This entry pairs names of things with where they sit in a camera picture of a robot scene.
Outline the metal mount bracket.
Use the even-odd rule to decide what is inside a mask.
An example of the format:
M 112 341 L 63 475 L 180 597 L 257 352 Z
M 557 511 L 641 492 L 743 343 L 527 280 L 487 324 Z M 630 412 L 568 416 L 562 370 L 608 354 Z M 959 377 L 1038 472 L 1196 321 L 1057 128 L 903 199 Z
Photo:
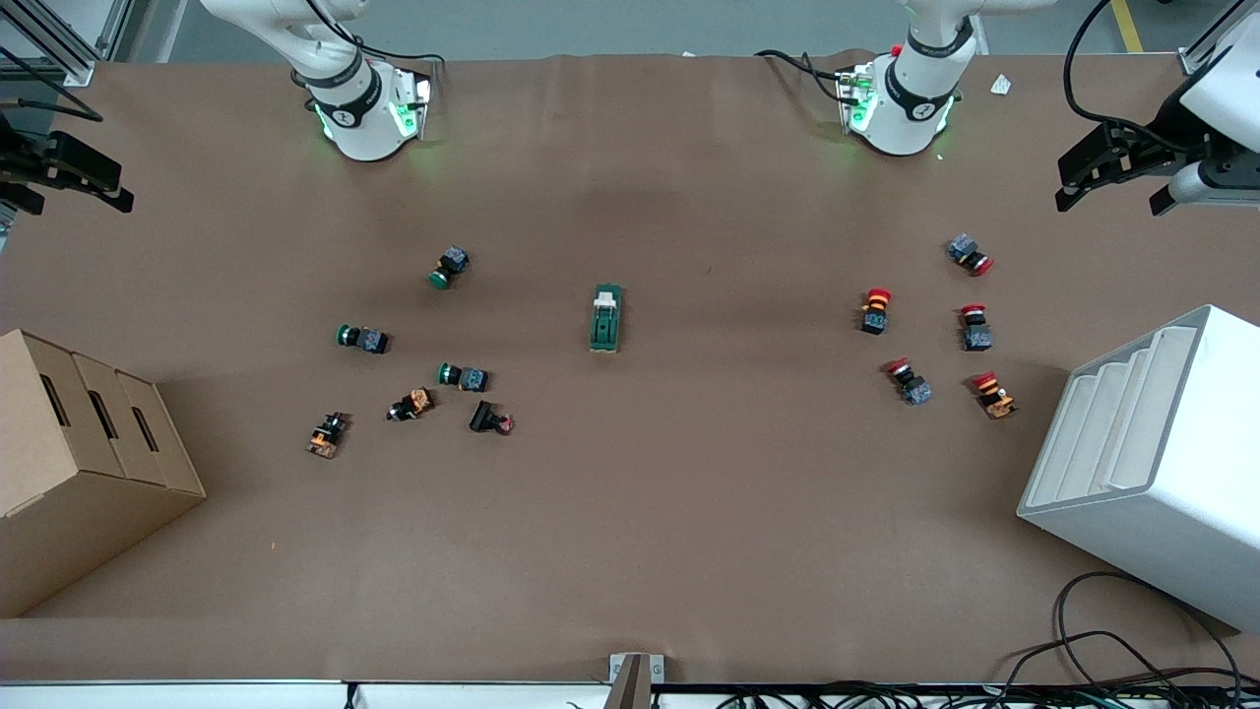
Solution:
M 662 654 L 622 652 L 609 657 L 610 689 L 604 709 L 662 709 L 656 685 L 667 683 Z

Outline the red mushroom button orange block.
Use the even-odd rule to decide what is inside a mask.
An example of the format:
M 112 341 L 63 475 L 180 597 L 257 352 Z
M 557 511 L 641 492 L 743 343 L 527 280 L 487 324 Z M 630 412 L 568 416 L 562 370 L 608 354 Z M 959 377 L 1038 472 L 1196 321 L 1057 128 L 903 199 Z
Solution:
M 1014 414 L 1018 409 L 1014 399 L 1000 385 L 995 372 L 983 372 L 971 378 L 971 387 L 976 390 L 976 403 L 982 406 L 990 421 L 1000 421 Z

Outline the white compartment bin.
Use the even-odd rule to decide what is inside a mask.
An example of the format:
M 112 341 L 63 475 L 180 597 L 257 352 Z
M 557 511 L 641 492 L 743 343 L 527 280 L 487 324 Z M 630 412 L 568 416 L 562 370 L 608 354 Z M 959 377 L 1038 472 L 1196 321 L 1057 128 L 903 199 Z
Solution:
M 1206 303 L 1074 369 L 1017 513 L 1260 633 L 1260 326 Z

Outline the white table edge rail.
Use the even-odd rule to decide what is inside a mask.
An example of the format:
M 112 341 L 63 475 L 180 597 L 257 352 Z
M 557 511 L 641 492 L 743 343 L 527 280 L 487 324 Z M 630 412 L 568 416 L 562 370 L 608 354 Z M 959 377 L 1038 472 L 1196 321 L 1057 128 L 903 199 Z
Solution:
M 607 683 L 0 681 L 0 709 L 604 709 Z M 994 683 L 662 683 L 662 709 L 1260 709 L 1260 688 L 1111 696 Z

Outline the aluminium frame profile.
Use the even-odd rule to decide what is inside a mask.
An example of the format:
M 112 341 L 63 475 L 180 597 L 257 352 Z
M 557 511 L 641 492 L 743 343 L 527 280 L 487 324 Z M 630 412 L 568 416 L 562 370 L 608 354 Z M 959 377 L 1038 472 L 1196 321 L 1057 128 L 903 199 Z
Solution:
M 19 57 L 43 76 L 84 87 L 111 60 L 136 0 L 0 0 L 0 67 Z
M 1252 15 L 1260 15 L 1260 0 L 1228 0 L 1221 13 L 1201 31 L 1189 47 L 1177 50 L 1183 76 L 1194 76 L 1202 67 L 1234 44 L 1242 31 L 1242 24 Z

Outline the brown paper table cover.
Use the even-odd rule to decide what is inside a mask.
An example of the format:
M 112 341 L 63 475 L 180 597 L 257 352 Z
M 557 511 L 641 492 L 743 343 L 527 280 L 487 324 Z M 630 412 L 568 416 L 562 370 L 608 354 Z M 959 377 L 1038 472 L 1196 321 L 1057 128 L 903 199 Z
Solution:
M 60 127 L 134 212 L 53 191 L 18 220 L 0 335 L 156 382 L 207 499 L 0 622 L 4 678 L 585 680 L 639 650 L 694 681 L 990 680 L 1099 565 L 1016 513 L 1068 372 L 1203 303 L 1260 322 L 1260 212 L 1155 219 L 1153 180 L 1056 212 L 1086 126 L 1050 57 L 979 60 L 912 159 L 751 58 L 449 62 L 431 144 L 381 164 L 280 65 L 110 65 L 87 98 L 105 121 Z M 433 288 L 450 246 L 470 264 Z M 435 407 L 387 421 L 420 387 Z M 478 400 L 510 434 L 469 429 Z

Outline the brown cardboard box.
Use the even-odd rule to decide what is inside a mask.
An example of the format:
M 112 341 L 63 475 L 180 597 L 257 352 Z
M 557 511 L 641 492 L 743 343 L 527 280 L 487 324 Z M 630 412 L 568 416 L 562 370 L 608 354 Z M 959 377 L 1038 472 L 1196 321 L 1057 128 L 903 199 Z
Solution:
M 0 620 L 204 497 L 152 382 L 21 329 L 0 336 Z

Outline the green load switch cream base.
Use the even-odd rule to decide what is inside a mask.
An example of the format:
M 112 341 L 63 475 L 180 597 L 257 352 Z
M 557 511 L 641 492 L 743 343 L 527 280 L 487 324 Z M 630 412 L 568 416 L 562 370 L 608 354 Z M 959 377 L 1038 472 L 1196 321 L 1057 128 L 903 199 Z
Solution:
M 617 353 L 622 305 L 622 286 L 598 285 L 595 287 L 588 344 L 591 353 Z

